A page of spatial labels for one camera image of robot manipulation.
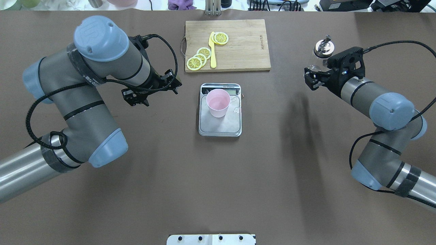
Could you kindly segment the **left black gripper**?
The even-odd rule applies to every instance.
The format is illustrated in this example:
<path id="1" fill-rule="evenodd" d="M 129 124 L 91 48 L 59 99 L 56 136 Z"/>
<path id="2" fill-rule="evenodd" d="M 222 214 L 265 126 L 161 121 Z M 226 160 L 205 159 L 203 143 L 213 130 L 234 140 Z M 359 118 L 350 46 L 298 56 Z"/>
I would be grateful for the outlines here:
<path id="1" fill-rule="evenodd" d="M 151 66 L 151 72 L 146 81 L 136 89 L 136 92 L 131 89 L 125 88 L 121 90 L 123 99 L 131 107 L 137 104 L 143 104 L 149 107 L 148 96 L 160 91 L 173 91 L 178 94 L 178 88 L 182 85 L 179 77 L 177 76 L 177 69 L 173 71 L 169 69 L 163 76 L 159 75 L 156 70 Z"/>

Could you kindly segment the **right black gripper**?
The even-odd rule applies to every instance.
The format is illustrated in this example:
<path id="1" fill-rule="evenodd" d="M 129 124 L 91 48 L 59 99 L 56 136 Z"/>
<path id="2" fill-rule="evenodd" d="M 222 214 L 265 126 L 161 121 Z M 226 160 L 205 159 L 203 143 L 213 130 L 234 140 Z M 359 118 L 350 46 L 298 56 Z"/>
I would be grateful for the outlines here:
<path id="1" fill-rule="evenodd" d="M 310 68 L 304 68 L 304 81 L 312 91 L 317 90 L 320 86 L 324 86 L 338 97 L 341 97 L 342 89 L 348 80 L 353 77 L 362 79 L 364 75 L 365 66 L 363 61 L 351 67 L 329 69 L 327 72 L 312 71 Z"/>

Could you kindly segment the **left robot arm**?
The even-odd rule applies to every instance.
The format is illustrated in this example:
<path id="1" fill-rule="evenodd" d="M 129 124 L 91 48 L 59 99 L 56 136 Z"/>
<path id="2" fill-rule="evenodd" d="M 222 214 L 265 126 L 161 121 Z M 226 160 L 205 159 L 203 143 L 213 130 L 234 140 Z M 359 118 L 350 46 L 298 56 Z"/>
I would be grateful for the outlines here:
<path id="1" fill-rule="evenodd" d="M 146 53 L 157 34 L 128 37 L 105 16 L 90 16 L 76 27 L 67 48 L 44 57 L 23 72 L 23 82 L 36 99 L 25 124 L 32 142 L 1 160 L 1 203 L 62 174 L 90 163 L 99 168 L 128 151 L 128 143 L 97 86 L 113 82 L 125 86 L 130 105 L 149 106 L 148 96 L 173 91 L 181 81 L 178 69 L 163 76 Z M 40 103 L 53 103 L 67 127 L 41 137 L 31 128 L 31 116 Z"/>

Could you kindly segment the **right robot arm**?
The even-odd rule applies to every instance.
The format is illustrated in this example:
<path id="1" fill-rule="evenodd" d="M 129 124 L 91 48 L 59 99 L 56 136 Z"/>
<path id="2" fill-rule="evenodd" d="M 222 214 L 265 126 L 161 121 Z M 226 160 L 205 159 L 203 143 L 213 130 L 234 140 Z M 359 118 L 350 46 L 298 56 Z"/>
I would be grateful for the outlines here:
<path id="1" fill-rule="evenodd" d="M 359 58 L 330 58 L 322 65 L 309 65 L 304 80 L 311 90 L 327 88 L 375 125 L 375 132 L 360 136 L 369 140 L 350 166 L 355 180 L 372 191 L 435 209 L 435 176 L 401 160 L 406 146 L 427 130 L 422 111 L 405 96 L 367 79 Z"/>

